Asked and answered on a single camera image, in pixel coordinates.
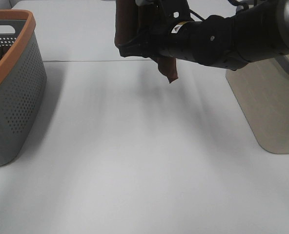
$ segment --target white tabletop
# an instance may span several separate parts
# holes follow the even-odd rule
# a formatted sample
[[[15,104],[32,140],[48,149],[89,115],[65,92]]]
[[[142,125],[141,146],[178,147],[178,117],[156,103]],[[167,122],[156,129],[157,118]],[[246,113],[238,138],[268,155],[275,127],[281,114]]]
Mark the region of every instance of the white tabletop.
[[[224,70],[180,61],[169,85],[151,61],[45,67],[0,168],[0,234],[289,234],[289,155],[260,148]]]
[[[190,0],[190,8],[207,17],[231,16],[227,0]],[[121,58],[114,46],[115,2],[102,0],[25,0],[14,9],[33,12],[36,37],[45,61],[144,60]]]

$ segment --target table surface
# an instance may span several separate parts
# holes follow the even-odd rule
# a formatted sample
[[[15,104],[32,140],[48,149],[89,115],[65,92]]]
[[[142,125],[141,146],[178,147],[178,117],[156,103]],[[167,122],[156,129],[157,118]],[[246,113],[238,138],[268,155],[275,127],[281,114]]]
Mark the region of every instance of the table surface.
[[[289,155],[258,145],[223,69],[179,61],[169,85],[152,61],[44,64],[0,234],[289,234]]]
[[[227,0],[190,0],[190,8],[207,17],[231,16]],[[102,0],[25,0],[14,9],[33,12],[37,41],[44,61],[144,60],[121,58],[114,46],[115,2]]]

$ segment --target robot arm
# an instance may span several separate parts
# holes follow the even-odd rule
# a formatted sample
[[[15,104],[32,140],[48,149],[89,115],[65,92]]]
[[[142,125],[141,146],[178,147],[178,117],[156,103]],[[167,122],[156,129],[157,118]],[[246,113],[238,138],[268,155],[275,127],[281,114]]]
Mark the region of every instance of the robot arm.
[[[231,70],[289,54],[289,0],[266,0],[235,16],[194,21],[187,0],[136,0],[155,4],[159,16],[119,45],[123,57],[173,57]]]

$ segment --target sticker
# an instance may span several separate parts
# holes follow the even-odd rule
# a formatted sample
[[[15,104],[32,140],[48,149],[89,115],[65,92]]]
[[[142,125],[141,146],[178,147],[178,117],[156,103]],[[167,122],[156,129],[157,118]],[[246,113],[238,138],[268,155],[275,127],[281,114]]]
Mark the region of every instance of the sticker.
[[[177,24],[177,25],[173,28],[173,30],[172,30],[171,33],[174,33],[174,34],[178,33],[179,30],[181,29],[181,27],[182,27],[184,24],[186,24],[186,23],[188,23],[188,21],[180,22],[179,24]]]

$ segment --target perforated basket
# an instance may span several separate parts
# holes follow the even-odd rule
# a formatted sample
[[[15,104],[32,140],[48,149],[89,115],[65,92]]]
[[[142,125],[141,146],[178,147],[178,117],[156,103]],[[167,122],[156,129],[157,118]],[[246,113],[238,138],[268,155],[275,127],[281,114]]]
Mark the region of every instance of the perforated basket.
[[[0,60],[0,166],[13,160],[34,123],[46,84],[46,72],[34,34],[31,12],[0,10],[0,47],[11,45]]]

